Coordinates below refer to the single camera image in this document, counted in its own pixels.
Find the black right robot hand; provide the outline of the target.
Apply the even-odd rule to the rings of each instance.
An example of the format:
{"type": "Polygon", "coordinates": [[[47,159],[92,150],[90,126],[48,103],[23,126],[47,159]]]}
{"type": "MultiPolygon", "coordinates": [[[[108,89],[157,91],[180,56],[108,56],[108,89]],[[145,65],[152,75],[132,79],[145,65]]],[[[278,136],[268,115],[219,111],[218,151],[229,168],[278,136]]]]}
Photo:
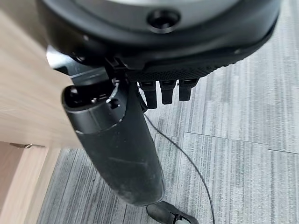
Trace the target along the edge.
{"type": "Polygon", "coordinates": [[[108,186],[146,206],[164,196],[164,176],[144,112],[188,101],[199,79],[263,46],[278,0],[39,0],[50,67],[72,85],[61,102],[108,186]]]}

